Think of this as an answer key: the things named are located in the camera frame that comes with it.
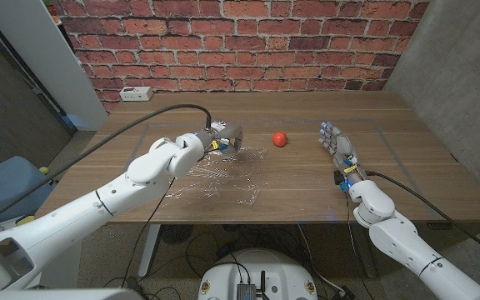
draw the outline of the door frame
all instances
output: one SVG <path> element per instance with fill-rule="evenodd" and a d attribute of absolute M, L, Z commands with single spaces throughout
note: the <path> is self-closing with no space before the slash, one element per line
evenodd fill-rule
<path fill-rule="evenodd" d="M 33 71 L 19 56 L 13 46 L 0 32 L 0 53 L 5 60 L 10 63 L 12 68 L 17 70 L 22 80 L 32 89 L 38 100 L 47 108 L 59 124 L 71 136 L 77 131 L 75 126 L 69 120 L 65 121 L 62 116 L 66 116 L 66 112 L 58 105 L 58 103 L 49 94 L 49 91 L 42 85 Z"/>

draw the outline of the red ball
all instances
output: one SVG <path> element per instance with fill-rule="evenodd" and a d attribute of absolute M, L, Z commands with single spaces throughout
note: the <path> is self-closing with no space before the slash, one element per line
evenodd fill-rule
<path fill-rule="evenodd" d="M 276 132 L 272 136 L 272 142 L 277 147 L 282 147 L 287 143 L 287 134 L 284 132 Z"/>

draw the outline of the wooden table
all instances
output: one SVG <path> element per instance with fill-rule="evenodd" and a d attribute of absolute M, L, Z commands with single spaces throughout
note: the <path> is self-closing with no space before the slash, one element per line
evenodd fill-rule
<path fill-rule="evenodd" d="M 243 125 L 243 146 L 263 150 L 263 159 L 257 159 L 254 162 L 257 165 L 251 166 L 257 171 L 248 178 L 257 185 L 259 193 L 254 204 L 246 204 L 237 198 L 230 199 L 234 191 L 225 191 L 234 184 L 220 187 L 221 197 L 190 197 L 185 190 L 182 197 L 164 199 L 153 223 L 346 221 L 346 198 L 333 184 L 332 158 L 318 143 L 320 122 L 325 120 L 350 137 L 366 170 L 384 173 L 414 188 L 455 220 L 480 223 L 480 186 L 392 92 L 156 94 L 150 102 L 120 103 L 88 146 L 132 120 L 174 103 L 199 104 L 214 119 Z M 108 183 L 135 157 L 146 153 L 158 138 L 174 139 L 196 131 L 204 126 L 204 120 L 204 114 L 198 110 L 176 110 L 116 137 L 69 169 L 40 207 L 37 217 Z M 283 148 L 272 145 L 271 136 L 277 131 L 288 135 L 288 144 Z M 171 193 L 189 188 L 195 179 L 180 178 Z M 401 188 L 381 178 L 373 180 L 409 219 L 441 220 Z M 248 194 L 249 191 L 240 191 L 235 195 L 242 198 Z M 152 201 L 120 214 L 113 221 L 145 222 L 157 204 L 158 201 Z"/>

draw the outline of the black connector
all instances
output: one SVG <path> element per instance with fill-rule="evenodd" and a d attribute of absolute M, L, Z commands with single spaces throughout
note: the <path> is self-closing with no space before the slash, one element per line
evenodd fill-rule
<path fill-rule="evenodd" d="M 349 287 L 342 286 L 342 290 L 346 292 L 344 296 L 340 296 L 340 291 L 338 291 L 332 296 L 331 300 L 353 300 L 355 298 L 355 294 L 351 292 Z"/>
<path fill-rule="evenodd" d="M 340 185 L 340 183 L 343 183 L 344 180 L 345 177 L 340 171 L 334 171 L 334 185 Z"/>

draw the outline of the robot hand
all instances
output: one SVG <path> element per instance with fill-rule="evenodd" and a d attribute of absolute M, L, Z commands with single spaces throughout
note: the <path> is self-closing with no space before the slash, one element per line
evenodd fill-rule
<path fill-rule="evenodd" d="M 343 164 L 344 168 L 358 164 L 357 151 L 338 127 L 334 127 L 330 122 L 323 122 L 320 133 L 322 137 L 319 141 L 331 153 L 332 161 L 338 169 Z"/>
<path fill-rule="evenodd" d="M 332 162 L 337 167 L 334 180 L 346 192 L 354 183 L 366 179 L 366 173 L 360 167 L 355 147 L 349 138 L 330 122 L 323 122 L 320 129 L 320 143 L 331 153 Z"/>
<path fill-rule="evenodd" d="M 232 154 L 240 150 L 243 140 L 242 127 L 233 122 L 213 122 L 211 136 L 214 140 L 209 146 L 210 151 L 220 150 L 222 153 Z"/>

